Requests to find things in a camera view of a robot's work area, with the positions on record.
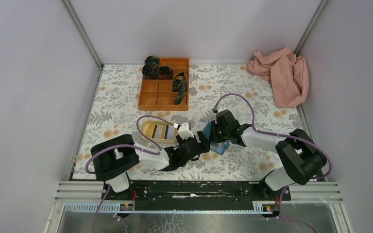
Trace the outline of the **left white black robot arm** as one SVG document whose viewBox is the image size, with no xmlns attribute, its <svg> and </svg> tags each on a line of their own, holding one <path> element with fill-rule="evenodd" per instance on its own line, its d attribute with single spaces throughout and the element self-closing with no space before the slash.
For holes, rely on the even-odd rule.
<svg viewBox="0 0 373 233">
<path fill-rule="evenodd" d="M 210 140 L 203 132 L 189 138 L 177 135 L 177 146 L 161 150 L 144 147 L 134 142 L 130 134 L 124 134 L 94 145 L 91 158 L 85 165 L 88 174 L 95 174 L 97 181 L 112 187 L 117 198 L 124 200 L 131 194 L 127 171 L 142 165 L 152 169 L 170 172 L 184 167 L 189 161 L 198 160 L 202 153 L 210 151 Z"/>
</svg>

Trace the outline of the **blue leather card holder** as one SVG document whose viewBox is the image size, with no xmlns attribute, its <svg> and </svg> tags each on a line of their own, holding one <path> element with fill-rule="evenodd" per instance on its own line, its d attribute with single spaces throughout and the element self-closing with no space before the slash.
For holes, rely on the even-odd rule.
<svg viewBox="0 0 373 233">
<path fill-rule="evenodd" d="M 202 130 L 205 138 L 208 140 L 210 139 L 210 136 L 211 136 L 211 130 L 212 130 L 212 126 L 210 122 L 208 122 L 206 126 L 204 127 L 204 129 Z M 215 142 L 210 141 L 210 150 L 219 155 L 224 155 L 224 153 L 229 147 L 230 147 L 230 140 L 226 140 L 220 143 L 215 143 Z"/>
</svg>

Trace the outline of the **beige oval tray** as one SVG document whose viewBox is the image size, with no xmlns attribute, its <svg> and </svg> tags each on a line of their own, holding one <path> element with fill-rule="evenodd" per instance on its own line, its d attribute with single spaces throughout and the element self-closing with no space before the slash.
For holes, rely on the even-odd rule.
<svg viewBox="0 0 373 233">
<path fill-rule="evenodd" d="M 178 131 L 163 121 L 147 120 L 141 124 L 142 133 L 157 143 L 175 143 Z"/>
</svg>

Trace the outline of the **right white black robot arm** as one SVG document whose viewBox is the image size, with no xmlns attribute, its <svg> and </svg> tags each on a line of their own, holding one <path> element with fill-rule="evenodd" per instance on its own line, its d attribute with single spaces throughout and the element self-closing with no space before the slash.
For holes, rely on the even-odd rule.
<svg viewBox="0 0 373 233">
<path fill-rule="evenodd" d="M 251 124 L 240 124 L 229 110 L 213 110 L 216 119 L 211 122 L 210 141 L 242 147 L 260 148 L 276 153 L 282 167 L 268 173 L 261 181 L 260 196 L 273 199 L 280 189 L 290 184 L 305 185 L 328 162 L 309 135 L 302 129 L 289 134 L 255 130 Z"/>
</svg>

